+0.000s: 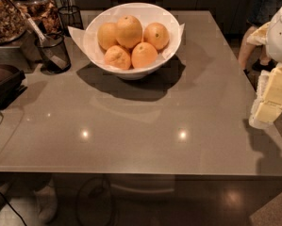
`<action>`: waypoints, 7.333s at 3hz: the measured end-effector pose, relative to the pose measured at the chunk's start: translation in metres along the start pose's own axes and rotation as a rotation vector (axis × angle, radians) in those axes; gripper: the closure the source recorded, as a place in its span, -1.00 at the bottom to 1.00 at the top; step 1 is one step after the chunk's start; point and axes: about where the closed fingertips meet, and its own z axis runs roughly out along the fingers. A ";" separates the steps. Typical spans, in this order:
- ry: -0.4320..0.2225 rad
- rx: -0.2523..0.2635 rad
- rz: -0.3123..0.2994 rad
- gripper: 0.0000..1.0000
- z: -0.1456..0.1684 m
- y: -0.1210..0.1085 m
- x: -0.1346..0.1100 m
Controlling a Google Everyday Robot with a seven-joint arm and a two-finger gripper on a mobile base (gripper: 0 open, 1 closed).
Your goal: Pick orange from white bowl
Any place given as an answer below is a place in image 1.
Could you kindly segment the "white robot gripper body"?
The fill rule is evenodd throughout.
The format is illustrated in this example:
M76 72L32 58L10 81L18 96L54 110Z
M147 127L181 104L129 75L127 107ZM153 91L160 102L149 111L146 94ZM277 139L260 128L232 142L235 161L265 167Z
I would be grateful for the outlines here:
M282 7L268 23L252 33L247 42L256 46L264 45L268 57L282 62Z

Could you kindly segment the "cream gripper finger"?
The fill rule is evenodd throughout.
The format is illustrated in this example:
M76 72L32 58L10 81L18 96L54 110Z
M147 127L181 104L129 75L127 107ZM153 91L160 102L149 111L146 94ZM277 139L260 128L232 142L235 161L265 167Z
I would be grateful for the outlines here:
M263 101L263 92L266 89L270 72L262 71L257 81L256 99L251 108L249 124L256 129L267 129L282 113L282 107Z
M262 98L266 103L282 107L282 62L270 72Z

